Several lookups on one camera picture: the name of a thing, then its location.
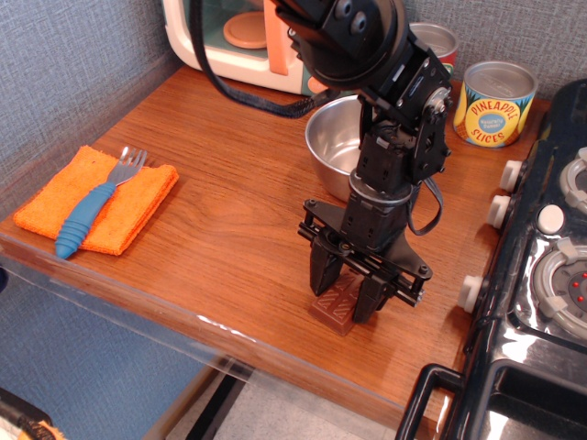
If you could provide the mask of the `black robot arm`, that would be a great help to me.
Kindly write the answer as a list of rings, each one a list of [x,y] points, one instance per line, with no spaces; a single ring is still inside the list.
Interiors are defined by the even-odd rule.
[[[352,319],[364,324],[388,299],[416,305],[431,278],[410,248],[422,187],[437,189],[449,148],[449,72],[409,27],[399,1],[280,1],[306,68],[360,102],[360,156],[344,207],[307,200],[300,234],[311,244],[310,286],[323,294],[343,268],[362,276]]]

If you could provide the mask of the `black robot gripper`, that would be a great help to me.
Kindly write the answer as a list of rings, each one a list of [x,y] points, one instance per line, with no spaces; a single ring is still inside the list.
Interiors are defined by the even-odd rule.
[[[298,234],[311,242],[310,287],[315,296],[338,279],[343,266],[364,277],[352,320],[366,324],[389,298],[415,307],[432,270],[405,237],[420,187],[413,185],[415,192],[406,200],[385,201],[360,190],[357,177],[350,179],[346,206],[315,199],[304,202]]]

